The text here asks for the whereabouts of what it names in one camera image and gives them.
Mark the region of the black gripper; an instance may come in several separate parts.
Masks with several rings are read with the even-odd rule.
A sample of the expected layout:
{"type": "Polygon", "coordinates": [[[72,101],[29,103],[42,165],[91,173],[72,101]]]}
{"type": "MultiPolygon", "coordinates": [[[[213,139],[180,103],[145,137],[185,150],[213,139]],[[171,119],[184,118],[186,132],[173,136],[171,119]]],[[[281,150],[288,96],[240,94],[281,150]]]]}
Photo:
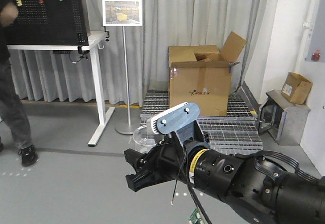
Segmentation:
{"type": "Polygon", "coordinates": [[[134,149],[124,151],[124,157],[136,174],[125,176],[128,187],[137,192],[143,188],[179,180],[194,183],[194,172],[199,158],[210,146],[196,120],[163,127],[162,143],[148,153],[134,149]]]}

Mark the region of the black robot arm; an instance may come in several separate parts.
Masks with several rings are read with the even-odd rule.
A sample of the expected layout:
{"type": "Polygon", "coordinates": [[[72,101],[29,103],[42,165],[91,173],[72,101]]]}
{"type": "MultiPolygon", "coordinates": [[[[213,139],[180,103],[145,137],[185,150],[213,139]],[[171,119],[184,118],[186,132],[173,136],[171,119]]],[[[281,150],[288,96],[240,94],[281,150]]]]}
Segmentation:
{"type": "Polygon", "coordinates": [[[196,121],[166,134],[148,153],[128,149],[124,156],[135,170],[126,176],[133,191],[178,180],[197,207],[195,190],[229,205],[248,223],[324,223],[323,178],[306,174],[279,152],[213,150],[196,121]]]}

